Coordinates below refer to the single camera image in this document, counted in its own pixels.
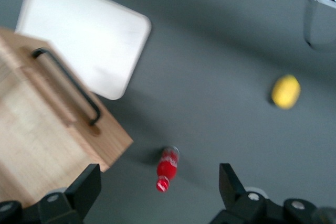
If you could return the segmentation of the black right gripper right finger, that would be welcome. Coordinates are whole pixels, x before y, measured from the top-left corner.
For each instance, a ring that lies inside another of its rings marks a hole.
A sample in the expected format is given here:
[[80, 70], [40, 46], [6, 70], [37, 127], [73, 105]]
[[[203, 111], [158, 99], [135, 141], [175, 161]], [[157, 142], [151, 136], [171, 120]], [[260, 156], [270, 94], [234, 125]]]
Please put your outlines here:
[[298, 198], [278, 205], [254, 190], [246, 190], [229, 163], [219, 165], [219, 192], [224, 203], [211, 223], [335, 223], [335, 208]]

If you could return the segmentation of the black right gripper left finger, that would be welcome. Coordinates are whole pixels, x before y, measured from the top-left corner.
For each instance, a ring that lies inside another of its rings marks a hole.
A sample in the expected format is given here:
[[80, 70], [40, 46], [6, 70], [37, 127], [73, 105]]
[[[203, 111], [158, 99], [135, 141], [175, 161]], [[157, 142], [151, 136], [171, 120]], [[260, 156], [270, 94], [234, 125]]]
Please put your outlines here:
[[2, 201], [1, 223], [84, 223], [100, 192], [100, 165], [90, 164], [64, 192], [50, 193], [29, 207]]

